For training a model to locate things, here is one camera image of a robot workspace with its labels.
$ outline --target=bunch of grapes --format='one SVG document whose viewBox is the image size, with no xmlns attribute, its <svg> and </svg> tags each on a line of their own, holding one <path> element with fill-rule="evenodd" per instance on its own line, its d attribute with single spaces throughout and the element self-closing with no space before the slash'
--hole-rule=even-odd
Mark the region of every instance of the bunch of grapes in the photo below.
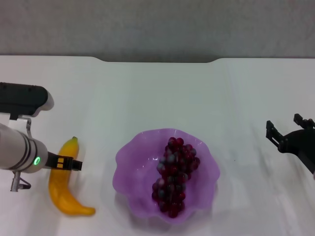
<svg viewBox="0 0 315 236">
<path fill-rule="evenodd" d="M 196 155 L 192 145 L 184 145 L 182 138 L 171 137 L 157 165 L 162 177 L 152 185 L 152 198 L 158 203 L 160 211 L 168 212 L 171 218 L 177 217 L 185 209 L 186 182 L 200 165 Z"/>
</svg>

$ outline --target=toy banana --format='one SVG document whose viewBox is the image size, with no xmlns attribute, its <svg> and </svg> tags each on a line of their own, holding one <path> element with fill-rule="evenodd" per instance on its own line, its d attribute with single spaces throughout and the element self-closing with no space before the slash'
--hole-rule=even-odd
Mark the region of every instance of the toy banana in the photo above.
<svg viewBox="0 0 315 236">
<path fill-rule="evenodd" d="M 59 151 L 60 156 L 77 158 L 79 152 L 78 139 L 73 137 Z M 49 193 L 54 205 L 67 215 L 93 215 L 95 209 L 81 205 L 68 190 L 71 171 L 51 170 L 49 177 Z"/>
</svg>

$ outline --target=black robotic claw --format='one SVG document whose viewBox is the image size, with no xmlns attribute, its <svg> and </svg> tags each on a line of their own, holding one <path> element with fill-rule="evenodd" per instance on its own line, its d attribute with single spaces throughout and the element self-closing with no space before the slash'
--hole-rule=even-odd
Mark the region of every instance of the black robotic claw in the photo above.
<svg viewBox="0 0 315 236">
<path fill-rule="evenodd" d="M 294 115 L 294 122 L 303 129 L 281 135 L 271 121 L 266 124 L 266 138 L 269 139 L 281 153 L 296 155 L 312 174 L 315 171 L 315 123 L 312 119 L 303 119 Z"/>
</svg>

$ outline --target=yellow banana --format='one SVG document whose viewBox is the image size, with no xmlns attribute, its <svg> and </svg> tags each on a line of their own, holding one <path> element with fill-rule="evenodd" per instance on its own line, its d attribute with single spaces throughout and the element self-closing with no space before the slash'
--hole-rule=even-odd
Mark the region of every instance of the yellow banana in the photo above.
<svg viewBox="0 0 315 236">
<path fill-rule="evenodd" d="M 73 137 L 59 151 L 60 156 L 77 158 L 79 152 L 78 139 Z M 49 177 L 49 193 L 54 205 L 68 215 L 93 215 L 95 209 L 81 205 L 68 190 L 71 171 L 51 170 Z"/>
</svg>

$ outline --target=plastic bowl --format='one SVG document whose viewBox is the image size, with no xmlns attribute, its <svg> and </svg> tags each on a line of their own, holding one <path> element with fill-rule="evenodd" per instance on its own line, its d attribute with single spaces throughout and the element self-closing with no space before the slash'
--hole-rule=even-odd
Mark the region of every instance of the plastic bowl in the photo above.
<svg viewBox="0 0 315 236">
<path fill-rule="evenodd" d="M 185 144 L 191 144 L 201 161 L 187 182 L 186 208 L 176 218 L 160 212 L 151 197 L 152 184 L 160 177 L 158 160 L 163 156 L 170 137 L 181 137 Z M 194 211 L 210 208 L 220 176 L 219 167 L 207 145 L 178 129 L 156 129 L 137 134 L 117 152 L 116 163 L 113 187 L 127 197 L 132 213 L 140 218 L 158 216 L 170 224 L 183 223 Z"/>
</svg>

